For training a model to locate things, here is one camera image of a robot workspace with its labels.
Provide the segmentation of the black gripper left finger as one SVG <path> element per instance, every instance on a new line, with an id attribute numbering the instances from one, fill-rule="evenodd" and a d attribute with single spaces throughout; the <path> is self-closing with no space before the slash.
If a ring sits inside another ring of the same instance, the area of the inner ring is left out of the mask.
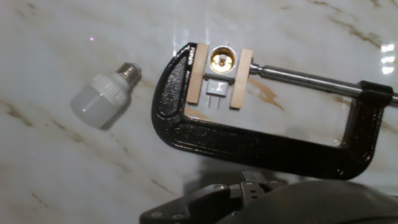
<path id="1" fill-rule="evenodd" d="M 142 213 L 140 224 L 212 224 L 242 207 L 238 184 L 212 184 Z"/>

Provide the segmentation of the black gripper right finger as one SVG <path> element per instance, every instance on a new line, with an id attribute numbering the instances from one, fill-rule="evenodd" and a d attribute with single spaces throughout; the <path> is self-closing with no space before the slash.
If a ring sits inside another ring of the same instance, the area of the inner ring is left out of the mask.
<path id="1" fill-rule="evenodd" d="M 259 171 L 242 171 L 242 182 L 230 185 L 230 199 L 241 201 L 254 201 L 263 197 L 268 192 L 286 186 L 285 180 L 268 179 Z"/>

